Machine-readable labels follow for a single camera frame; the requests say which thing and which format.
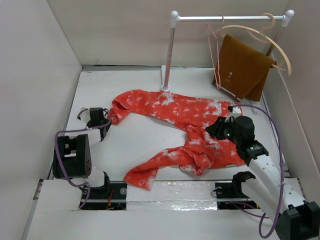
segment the wooden hanger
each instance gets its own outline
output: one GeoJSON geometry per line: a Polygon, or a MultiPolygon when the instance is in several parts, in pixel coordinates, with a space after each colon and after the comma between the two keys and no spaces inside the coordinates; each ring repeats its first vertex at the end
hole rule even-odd
{"type": "MultiPolygon", "coordinates": [[[[290,76],[291,73],[292,73],[292,68],[291,68],[291,64],[290,64],[289,58],[287,57],[286,53],[282,50],[282,48],[278,44],[276,44],[276,42],[274,42],[271,38],[269,38],[267,35],[262,33],[264,30],[270,29],[270,28],[272,28],[274,26],[274,20],[275,19],[274,19],[273,15],[271,15],[270,13],[264,13],[263,15],[267,15],[267,16],[271,17],[272,24],[270,26],[265,26],[265,27],[261,28],[261,31],[255,30],[255,29],[253,29],[251,27],[242,26],[242,25],[227,25],[227,26],[223,26],[223,27],[219,28],[215,32],[217,33],[219,31],[221,31],[222,29],[228,29],[228,28],[246,29],[248,31],[248,33],[250,33],[250,36],[253,37],[255,40],[257,40],[257,41],[259,41],[261,43],[267,43],[267,44],[271,43],[271,44],[273,44],[279,50],[279,52],[282,54],[282,56],[284,58],[284,61],[285,61],[286,65],[287,65],[287,67],[288,67],[288,75],[290,76]],[[262,37],[267,39],[267,41],[257,38],[251,32],[254,32],[254,33],[257,33],[257,34],[261,35],[262,37]]],[[[283,63],[284,62],[282,61],[279,66],[276,66],[275,64],[272,64],[272,67],[277,68],[280,71],[285,71],[286,69],[281,68],[283,63]]]]}

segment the tie-dye garment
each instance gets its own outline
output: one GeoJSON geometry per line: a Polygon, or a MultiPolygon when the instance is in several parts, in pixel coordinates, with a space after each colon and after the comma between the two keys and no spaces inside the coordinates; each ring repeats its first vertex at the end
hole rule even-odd
{"type": "Polygon", "coordinates": [[[243,165],[236,147],[228,140],[211,138],[205,128],[218,116],[228,115],[228,101],[195,98],[171,92],[127,91],[112,101],[112,124],[119,124],[130,112],[167,121],[185,131],[184,146],[168,148],[149,161],[134,167],[124,177],[131,185],[150,190],[158,169],[179,165],[182,171],[200,176],[205,169],[243,165]]]}

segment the white floor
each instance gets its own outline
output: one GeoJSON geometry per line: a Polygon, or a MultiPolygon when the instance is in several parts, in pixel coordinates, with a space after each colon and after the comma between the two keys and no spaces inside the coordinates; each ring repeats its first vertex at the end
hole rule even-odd
{"type": "MultiPolygon", "coordinates": [[[[176,68],[171,71],[169,84],[173,93],[232,101],[212,87],[212,76],[212,69],[176,68]]],[[[160,70],[82,72],[67,129],[84,127],[77,120],[82,107],[109,108],[117,95],[133,89],[159,91],[161,82],[160,70]]],[[[250,108],[243,108],[243,113],[253,119],[256,139],[277,163],[277,143],[267,118],[260,112],[252,113],[250,108]]],[[[127,171],[163,149],[182,146],[185,137],[182,130],[168,123],[132,113],[119,125],[112,126],[107,138],[90,149],[92,163],[107,172],[112,181],[121,181],[127,171]]],[[[158,181],[151,191],[128,186],[125,211],[79,210],[78,189],[64,180],[47,180],[28,240],[257,240],[260,219],[239,210],[216,210],[217,201],[210,196],[212,180],[230,180],[235,173],[247,170],[246,166],[229,167],[208,170],[197,177],[177,167],[164,167],[158,171],[158,181]]],[[[299,191],[298,181],[290,181],[299,191]]],[[[260,210],[252,212],[261,214],[260,210]]],[[[266,220],[263,232],[270,227],[271,221],[266,220]]],[[[269,239],[278,237],[274,233],[269,239]]]]}

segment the clothing rack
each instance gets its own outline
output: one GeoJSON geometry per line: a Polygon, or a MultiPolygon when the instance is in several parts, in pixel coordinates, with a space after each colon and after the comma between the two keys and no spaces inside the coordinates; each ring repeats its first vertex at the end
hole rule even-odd
{"type": "MultiPolygon", "coordinates": [[[[295,12],[293,10],[286,11],[285,15],[274,16],[274,20],[281,22],[278,31],[276,32],[275,37],[273,38],[274,42],[278,42],[283,31],[288,26],[291,18],[294,16],[295,12]]],[[[269,16],[179,16],[177,11],[171,12],[171,21],[170,21],[170,35],[169,35],[169,45],[168,52],[166,56],[166,64],[161,67],[162,72],[162,91],[170,91],[169,86],[169,76],[171,68],[171,59],[172,59],[172,50],[174,46],[175,39],[175,30],[178,22],[268,22],[272,21],[269,16]]],[[[274,49],[274,45],[270,44],[269,49],[266,52],[267,56],[270,56],[274,49]]]]}

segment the brown cloth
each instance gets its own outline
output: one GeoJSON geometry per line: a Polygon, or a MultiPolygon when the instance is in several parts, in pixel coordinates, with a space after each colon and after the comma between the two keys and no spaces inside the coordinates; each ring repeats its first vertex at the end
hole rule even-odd
{"type": "Polygon", "coordinates": [[[260,101],[269,69],[276,61],[227,34],[219,53],[221,90],[235,100],[260,101]]]}

